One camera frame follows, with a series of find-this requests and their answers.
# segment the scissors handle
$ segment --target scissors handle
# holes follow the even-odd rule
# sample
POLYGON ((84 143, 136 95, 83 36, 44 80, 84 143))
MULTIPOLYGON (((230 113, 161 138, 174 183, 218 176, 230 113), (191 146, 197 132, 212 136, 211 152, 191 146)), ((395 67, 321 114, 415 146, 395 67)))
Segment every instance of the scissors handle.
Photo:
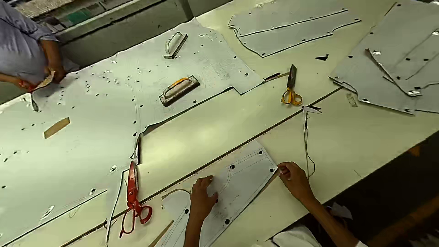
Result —
POLYGON ((293 104, 293 105, 300 105, 302 104, 302 97, 294 92, 294 90, 290 89, 289 87, 282 95, 281 102, 284 104, 293 104), (285 95, 289 96, 289 100, 285 100, 285 95))
POLYGON ((134 222, 136 221, 136 217, 139 217, 141 224, 145 224, 146 222, 148 222, 151 219, 151 216, 152 216, 152 207, 151 206, 140 206, 137 208, 137 210, 136 210, 136 207, 131 205, 131 204, 129 204, 128 207, 129 207, 129 210, 127 210, 125 212, 125 214, 123 215, 122 229, 120 231, 119 238, 121 238, 124 233, 130 234, 134 231, 134 222), (141 214, 142 214, 143 210, 145 210, 145 208, 148 209, 148 215, 145 218, 142 218, 141 214), (131 230, 129 232, 127 232, 127 231, 125 231, 125 217, 126 217, 127 213, 131 210, 133 211, 133 222, 131 225, 131 230))
POLYGON ((136 215, 136 216, 139 216, 139 219, 140 219, 140 223, 141 223, 141 224, 145 224, 146 222, 149 221, 149 219, 151 219, 151 216, 152 216, 152 207, 150 207, 150 206, 141 206, 141 208, 142 208, 142 209, 141 209, 140 213, 137 212, 137 215, 136 215), (143 210, 145 210, 145 208, 148 209, 148 215, 147 215, 145 218, 142 219, 141 214, 142 214, 143 210))
POLYGON ((119 238, 121 238, 124 233, 130 234, 134 231, 134 222, 135 222, 135 218, 136 218, 135 214, 136 214, 136 211, 134 210, 134 208, 131 208, 125 212, 125 214, 123 215, 123 219, 122 219, 122 229, 120 230, 119 238), (126 217, 126 214, 128 212, 130 212, 131 210, 133 210, 133 222, 131 225, 131 230, 129 232, 127 232, 127 231, 125 231, 125 217, 126 217))

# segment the white cloth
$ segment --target white cloth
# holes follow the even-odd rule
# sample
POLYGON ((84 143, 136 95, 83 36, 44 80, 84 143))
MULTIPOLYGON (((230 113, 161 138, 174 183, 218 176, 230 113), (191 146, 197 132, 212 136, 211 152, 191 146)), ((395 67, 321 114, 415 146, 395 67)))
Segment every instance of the white cloth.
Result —
MULTIPOLYGON (((273 240, 253 244, 252 247, 322 247, 306 226, 297 226, 289 231, 278 233, 273 240)), ((356 247, 367 247, 361 241, 356 247)))

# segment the red scissors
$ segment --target red scissors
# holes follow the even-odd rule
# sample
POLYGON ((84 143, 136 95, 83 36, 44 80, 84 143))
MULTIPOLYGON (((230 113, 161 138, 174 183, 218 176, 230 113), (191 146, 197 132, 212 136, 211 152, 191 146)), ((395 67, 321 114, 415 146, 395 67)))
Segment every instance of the red scissors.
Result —
POLYGON ((137 200, 136 165, 134 164, 133 161, 131 161, 130 172, 128 174, 128 191, 126 193, 126 200, 127 200, 126 204, 128 205, 128 210, 123 215, 122 230, 120 231, 119 238, 121 238, 122 234, 124 234, 124 233, 130 234, 134 231, 134 221, 135 221, 136 217, 139 217, 140 223, 145 224, 146 222, 149 221, 149 219, 151 219, 151 216, 152 216, 152 207, 142 206, 140 204, 140 202, 137 200), (145 208, 148 209, 148 215, 142 219, 141 214, 145 208), (124 228, 125 217, 126 217, 126 214, 131 210, 133 210, 132 229, 131 229, 131 231, 126 232, 125 228, 124 228))

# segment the cardboard strip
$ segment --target cardboard strip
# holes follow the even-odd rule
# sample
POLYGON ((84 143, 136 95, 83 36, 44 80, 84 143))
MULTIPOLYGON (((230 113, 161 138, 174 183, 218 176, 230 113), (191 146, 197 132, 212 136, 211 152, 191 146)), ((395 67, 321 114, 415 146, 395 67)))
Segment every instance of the cardboard strip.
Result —
POLYGON ((64 127, 70 124, 70 118, 66 117, 63 120, 58 121, 56 124, 52 125, 52 127, 48 128, 44 132, 44 139, 51 137, 56 134, 58 131, 62 130, 64 127))

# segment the scissors blade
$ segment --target scissors blade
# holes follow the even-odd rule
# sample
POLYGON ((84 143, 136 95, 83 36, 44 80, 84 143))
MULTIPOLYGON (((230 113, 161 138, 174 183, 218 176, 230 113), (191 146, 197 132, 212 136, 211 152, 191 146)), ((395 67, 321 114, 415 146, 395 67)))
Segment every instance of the scissors blade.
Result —
POLYGON ((294 85, 296 85, 296 74, 297 74, 297 68, 294 66, 294 64, 291 65, 290 73, 288 74, 288 82, 287 87, 290 89, 294 88, 294 85))

